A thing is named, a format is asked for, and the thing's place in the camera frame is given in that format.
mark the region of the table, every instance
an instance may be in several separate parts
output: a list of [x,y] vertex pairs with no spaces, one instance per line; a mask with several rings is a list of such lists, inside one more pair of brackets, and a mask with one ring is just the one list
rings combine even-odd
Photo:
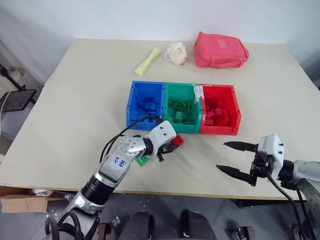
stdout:
[[[277,133],[288,160],[320,159],[320,92],[283,44],[246,43],[242,68],[198,68],[192,42],[185,65],[164,54],[143,77],[133,70],[153,47],[171,41],[76,39],[46,82],[41,95],[0,165],[3,186],[76,191],[99,165],[105,143],[126,126],[131,82],[158,81],[234,85],[242,114],[237,136],[181,134],[184,145],[140,167],[135,162],[117,192],[238,199],[284,199],[266,180],[256,187],[216,168],[250,171],[253,154],[223,146],[258,143]],[[145,134],[131,130],[128,134]],[[287,191],[296,197],[294,191]]]

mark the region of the gray floor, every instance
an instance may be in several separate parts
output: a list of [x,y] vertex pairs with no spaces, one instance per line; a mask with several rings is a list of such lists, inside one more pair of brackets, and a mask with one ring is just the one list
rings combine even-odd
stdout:
[[[0,239],[41,240],[45,236],[46,216],[59,215],[66,205],[66,201],[50,202],[48,213],[0,213]],[[153,239],[177,238],[184,209],[204,215],[219,240],[229,240],[228,226],[252,226],[257,240],[291,240],[291,228],[296,225],[289,204],[239,208],[233,200],[224,198],[124,193],[110,197],[100,214],[100,222],[109,222],[118,216],[124,223],[134,213],[148,211],[155,219]],[[117,239],[121,227],[120,224],[107,239]]]

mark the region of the blue bin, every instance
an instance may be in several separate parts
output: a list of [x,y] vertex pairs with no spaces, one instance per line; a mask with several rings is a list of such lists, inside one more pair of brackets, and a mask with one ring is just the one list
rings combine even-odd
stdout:
[[[126,106],[126,126],[150,115],[164,118],[165,83],[154,81],[132,81]],[[155,119],[148,118],[131,129],[151,130],[156,127]]]

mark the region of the green bin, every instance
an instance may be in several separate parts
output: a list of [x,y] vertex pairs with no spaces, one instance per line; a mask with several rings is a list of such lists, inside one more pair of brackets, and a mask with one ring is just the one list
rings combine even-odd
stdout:
[[164,120],[178,133],[198,134],[201,126],[201,101],[195,103],[196,84],[165,83]]

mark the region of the red pouch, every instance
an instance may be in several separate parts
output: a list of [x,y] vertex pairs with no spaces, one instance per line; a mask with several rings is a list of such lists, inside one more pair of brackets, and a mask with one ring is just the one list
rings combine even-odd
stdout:
[[197,67],[240,68],[249,58],[240,39],[219,34],[199,32],[193,50]]

